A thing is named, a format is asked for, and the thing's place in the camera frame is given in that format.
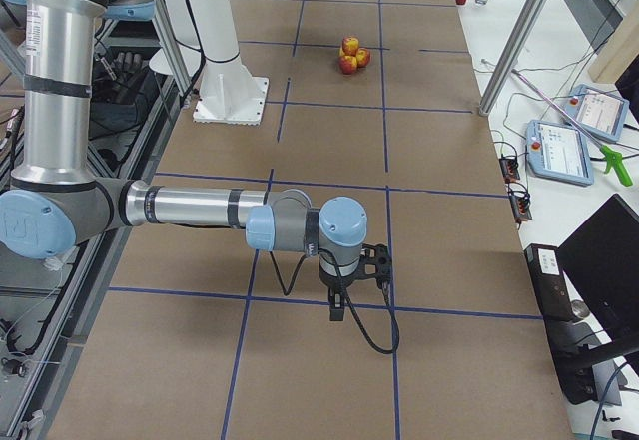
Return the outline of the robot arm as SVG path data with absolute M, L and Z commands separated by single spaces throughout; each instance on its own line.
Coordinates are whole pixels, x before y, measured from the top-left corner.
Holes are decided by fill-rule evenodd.
M 1 240 L 43 259 L 122 226 L 240 229 L 269 253 L 319 258 L 330 317 L 352 310 L 348 287 L 365 276 L 364 207 L 337 197 L 314 208 L 299 190 L 170 189 L 94 176 L 87 167 L 94 24 L 109 8 L 152 18 L 155 0 L 25 0 L 24 158 L 1 197 Z

